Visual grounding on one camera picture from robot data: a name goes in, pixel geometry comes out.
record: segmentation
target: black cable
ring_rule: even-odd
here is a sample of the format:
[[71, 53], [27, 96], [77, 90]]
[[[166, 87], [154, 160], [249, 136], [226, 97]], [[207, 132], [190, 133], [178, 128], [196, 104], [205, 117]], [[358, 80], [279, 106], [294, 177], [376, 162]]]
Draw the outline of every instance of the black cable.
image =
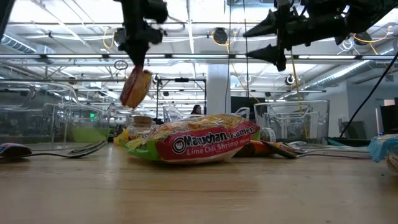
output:
[[[248, 27], [246, 23], [246, 7], [244, 6], [244, 0], [243, 0], [243, 18], [244, 18], [244, 33], [248, 32]], [[246, 42], [246, 55], [248, 54], [248, 37], [245, 37], [245, 42]], [[246, 57], [246, 95], [249, 98], [249, 57]]]
[[227, 97], [228, 97], [228, 89], [231, 86], [229, 80], [229, 55], [231, 54], [231, 15], [232, 15], [232, 0], [229, 0], [229, 39], [228, 39], [228, 68], [227, 68], [227, 80], [226, 80], [226, 89], [225, 89], [225, 102], [224, 102], [224, 113], [226, 113], [226, 106], [227, 106]]
[[366, 99], [361, 103], [361, 106], [359, 106], [359, 108], [355, 111], [354, 115], [351, 117], [351, 119], [348, 121], [347, 125], [345, 126], [343, 132], [341, 132], [340, 137], [342, 138], [344, 133], [346, 132], [348, 126], [353, 122], [356, 114], [358, 114], [358, 112], [360, 111], [360, 109], [365, 105], [365, 103], [368, 101], [368, 99], [370, 99], [370, 97], [372, 96], [372, 94], [374, 93], [374, 91], [376, 90], [376, 88], [379, 86], [380, 82], [383, 80], [383, 78], [387, 75], [388, 71], [391, 69], [391, 67], [393, 66], [394, 62], [397, 60], [398, 57], [398, 53], [395, 55], [395, 57], [392, 59], [391, 63], [388, 65], [388, 67], [386, 68], [386, 70], [384, 71], [384, 73], [381, 75], [381, 77], [379, 78], [379, 80], [377, 81], [376, 85], [373, 87], [372, 91], [369, 93], [368, 97], [366, 97]]

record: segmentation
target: blue object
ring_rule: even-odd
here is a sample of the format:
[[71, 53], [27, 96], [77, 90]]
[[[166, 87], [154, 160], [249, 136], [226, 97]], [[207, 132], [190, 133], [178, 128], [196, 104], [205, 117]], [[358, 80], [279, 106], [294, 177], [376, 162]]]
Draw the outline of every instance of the blue object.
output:
[[32, 150], [24, 145], [15, 143], [0, 144], [0, 157], [16, 157], [30, 154], [32, 154]]
[[373, 137], [368, 150], [375, 162], [380, 162], [390, 152], [398, 155], [398, 134]]

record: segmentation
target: security camera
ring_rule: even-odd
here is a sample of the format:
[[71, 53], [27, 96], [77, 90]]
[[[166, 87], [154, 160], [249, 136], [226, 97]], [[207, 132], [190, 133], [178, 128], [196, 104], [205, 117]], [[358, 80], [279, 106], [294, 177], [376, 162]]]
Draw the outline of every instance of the security camera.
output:
[[292, 75], [288, 75], [285, 78], [285, 84], [286, 85], [293, 85], [293, 83], [294, 83], [294, 77]]

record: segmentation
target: ramen package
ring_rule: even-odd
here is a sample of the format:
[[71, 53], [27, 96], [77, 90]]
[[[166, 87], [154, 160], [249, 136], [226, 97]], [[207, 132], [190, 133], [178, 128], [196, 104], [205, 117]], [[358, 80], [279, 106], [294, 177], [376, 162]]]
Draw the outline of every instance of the ramen package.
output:
[[152, 80], [148, 70], [134, 69], [123, 86], [120, 101], [123, 106], [136, 108], [145, 98]]
[[197, 164], [229, 159], [258, 135], [259, 127], [253, 122], [234, 114], [219, 114], [162, 124], [146, 139], [121, 145], [141, 159]]

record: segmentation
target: wire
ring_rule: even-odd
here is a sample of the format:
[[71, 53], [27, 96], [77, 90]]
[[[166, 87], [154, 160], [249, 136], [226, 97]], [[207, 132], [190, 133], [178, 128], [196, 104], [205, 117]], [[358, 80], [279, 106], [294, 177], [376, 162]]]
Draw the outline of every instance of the wire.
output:
[[369, 43], [369, 45], [371, 46], [373, 52], [374, 52], [376, 55], [379, 55], [379, 53], [377, 52], [377, 50], [373, 47], [373, 44], [372, 44], [372, 43]]
[[373, 87], [372, 91], [369, 93], [369, 95], [366, 97], [366, 99], [361, 103], [361, 105], [359, 106], [359, 108], [355, 111], [355, 113], [353, 114], [353, 116], [351, 117], [351, 119], [348, 121], [347, 125], [344, 127], [343, 132], [341, 132], [340, 137], [342, 138], [344, 133], [346, 132], [348, 126], [353, 122], [355, 116], [358, 114], [358, 112], [361, 110], [361, 108], [365, 105], [365, 103], [368, 101], [368, 99], [370, 99], [370, 97], [372, 96], [372, 94], [374, 93], [374, 91], [376, 91], [376, 88], [380, 85], [380, 82], [383, 80], [383, 78], [387, 75], [388, 71], [391, 69], [391, 67], [393, 66], [393, 64], [395, 63], [395, 61], [397, 60], [398, 57], [398, 53], [394, 56], [394, 58], [392, 59], [391, 63], [388, 65], [388, 67], [385, 69], [384, 73], [381, 75], [381, 77], [379, 78], [379, 80], [377, 81], [376, 85]]
[[[299, 81], [297, 79], [296, 66], [294, 63], [293, 49], [290, 51], [290, 56], [292, 57], [293, 76], [294, 76], [294, 83], [295, 83], [296, 91], [297, 91], [297, 98], [299, 101], [301, 101], [300, 87], [299, 87]], [[300, 108], [300, 112], [303, 111], [301, 102], [298, 104], [298, 107]], [[305, 125], [305, 124], [304, 124], [304, 135], [305, 135], [305, 139], [308, 139], [307, 125]]]
[[[246, 22], [246, 6], [243, 0], [243, 19], [244, 19], [244, 32], [248, 32], [248, 26]], [[246, 43], [246, 55], [248, 54], [248, 37], [245, 37], [245, 43]], [[249, 57], [246, 57], [246, 85], [247, 85], [247, 94], [246, 96], [249, 98]]]
[[371, 157], [361, 157], [361, 156], [337, 156], [337, 155], [328, 155], [328, 154], [303, 154], [297, 157], [305, 157], [305, 156], [327, 156], [327, 157], [337, 157], [337, 158], [346, 158], [346, 159], [371, 159]]
[[387, 33], [386, 33], [386, 35], [383, 37], [383, 38], [380, 38], [380, 39], [378, 39], [378, 40], [362, 40], [362, 39], [359, 39], [359, 38], [357, 38], [356, 37], [356, 34], [354, 34], [354, 38], [356, 39], [356, 40], [359, 40], [359, 41], [361, 41], [361, 42], [364, 42], [364, 43], [377, 43], [377, 42], [379, 42], [379, 41], [382, 41], [382, 40], [384, 40], [385, 38], [387, 38], [388, 37], [388, 35], [389, 35], [389, 32], [390, 31], [390, 27], [388, 27], [387, 28]]
[[106, 37], [106, 31], [108, 30], [108, 28], [105, 28], [105, 31], [104, 31], [104, 38], [103, 38], [103, 40], [102, 40], [102, 42], [104, 43], [104, 46], [107, 48], [107, 49], [112, 49], [113, 48], [113, 42], [114, 42], [114, 32], [113, 32], [113, 34], [112, 34], [112, 44], [111, 44], [111, 46], [108, 46], [107, 44], [106, 44], [106, 42], [105, 42], [105, 37]]
[[[229, 7], [229, 36], [231, 37], [231, 15], [232, 15], [232, 7]], [[228, 97], [228, 90], [230, 87], [230, 78], [229, 78], [229, 52], [230, 52], [230, 47], [231, 47], [231, 38], [228, 38], [228, 45], [226, 46], [227, 51], [228, 51], [228, 68], [227, 68], [227, 81], [226, 81], [226, 88], [225, 88], [225, 102], [224, 102], [224, 113], [226, 113], [226, 105], [227, 105], [227, 97]]]
[[373, 47], [373, 44], [372, 44], [372, 43], [369, 43], [369, 45], [371, 46], [373, 52], [374, 52], [376, 55], [379, 55], [378, 52], [376, 51], [376, 49]]

